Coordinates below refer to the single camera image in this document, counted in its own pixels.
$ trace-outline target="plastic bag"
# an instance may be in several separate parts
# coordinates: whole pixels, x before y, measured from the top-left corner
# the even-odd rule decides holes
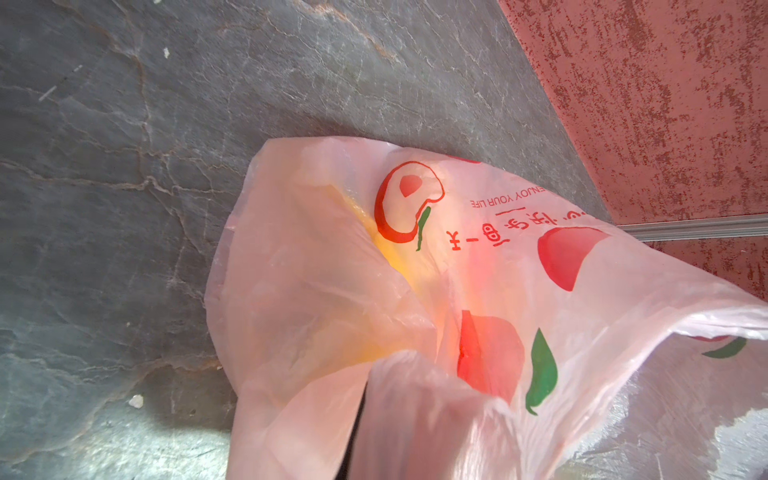
[[[342,137],[264,145],[205,303],[229,478],[334,478],[367,382],[349,478],[547,478],[672,332],[768,336],[764,302],[520,177]]]

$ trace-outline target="metal strip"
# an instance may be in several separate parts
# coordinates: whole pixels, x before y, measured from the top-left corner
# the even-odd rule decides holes
[[[618,225],[641,242],[768,235],[768,214]]]

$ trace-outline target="pink plastic bag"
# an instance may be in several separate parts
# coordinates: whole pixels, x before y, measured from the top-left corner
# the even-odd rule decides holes
[[[364,389],[349,478],[547,478],[671,333],[768,336],[764,302],[520,177],[342,137],[264,145],[205,302],[238,479],[334,478]]]

